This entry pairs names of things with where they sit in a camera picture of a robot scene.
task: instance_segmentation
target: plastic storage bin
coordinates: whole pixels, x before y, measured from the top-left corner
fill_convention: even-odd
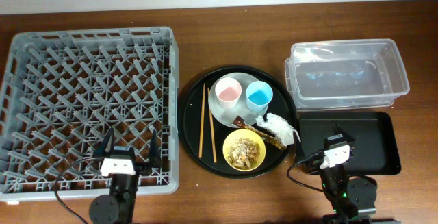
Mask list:
[[[0,201],[55,199],[67,165],[90,156],[106,131],[147,159],[157,131],[163,167],[141,175],[138,195],[179,184],[178,46],[167,27],[17,34],[0,91]],[[83,162],[60,181],[64,199],[108,194],[100,165]]]
[[[294,44],[285,76],[301,111],[389,106],[409,92],[402,58],[390,39]]]

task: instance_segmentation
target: round black tray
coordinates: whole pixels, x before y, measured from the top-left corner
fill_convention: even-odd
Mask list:
[[[201,128],[201,105],[203,98],[203,84],[205,83],[205,92],[207,88],[211,88],[214,82],[223,75],[228,73],[248,73],[261,81],[271,85],[274,92],[272,101],[268,106],[266,113],[273,113],[285,118],[289,124],[296,127],[296,110],[294,102],[287,90],[269,74],[249,66],[226,66],[220,69],[209,72],[199,78],[188,91],[186,91],[179,102],[178,111],[178,131],[179,137],[183,143],[185,150],[193,158],[193,160],[201,165],[204,169],[217,175],[232,179],[243,179],[256,177],[271,171],[278,166],[283,159],[291,151],[292,146],[284,151],[277,149],[275,146],[266,144],[266,157],[263,163],[255,170],[249,172],[241,172],[231,168],[222,153],[222,145],[225,138],[235,129],[227,127],[214,119],[214,134],[216,141],[216,158],[217,163],[213,163],[213,153],[211,145],[211,133],[209,123],[208,100],[205,98],[205,117],[204,117],[204,139],[203,139],[203,156],[198,157],[199,151],[199,134]]]

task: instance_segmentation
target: clear plastic container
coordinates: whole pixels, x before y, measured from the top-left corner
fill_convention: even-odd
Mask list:
[[[409,92],[391,39],[296,43],[285,76],[300,111],[389,106]]]

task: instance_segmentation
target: yellow bowl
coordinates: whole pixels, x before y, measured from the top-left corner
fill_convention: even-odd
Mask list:
[[[228,148],[233,144],[233,141],[239,138],[247,138],[247,139],[251,139],[252,141],[254,141],[256,144],[259,145],[259,149],[260,149],[260,154],[257,157],[257,163],[251,168],[251,169],[239,169],[235,166],[233,166],[231,164],[231,162],[229,161],[229,153],[228,153]],[[225,138],[224,141],[224,146],[222,147],[222,152],[224,154],[225,160],[227,161],[227,163],[233,167],[235,170],[239,170],[239,171],[251,171],[256,169],[257,167],[259,167],[261,165],[261,163],[263,162],[263,160],[265,160],[265,156],[266,156],[266,147],[265,147],[265,143],[263,142],[263,140],[260,138],[259,135],[257,135],[255,132],[252,132],[250,130],[247,129],[239,129],[237,131],[231,132],[227,138]]]

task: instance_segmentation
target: pink cup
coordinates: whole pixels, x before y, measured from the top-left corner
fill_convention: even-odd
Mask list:
[[[218,97],[219,104],[223,108],[232,108],[237,104],[240,95],[242,94],[242,87],[239,82],[232,77],[225,77],[216,84],[214,92]]]

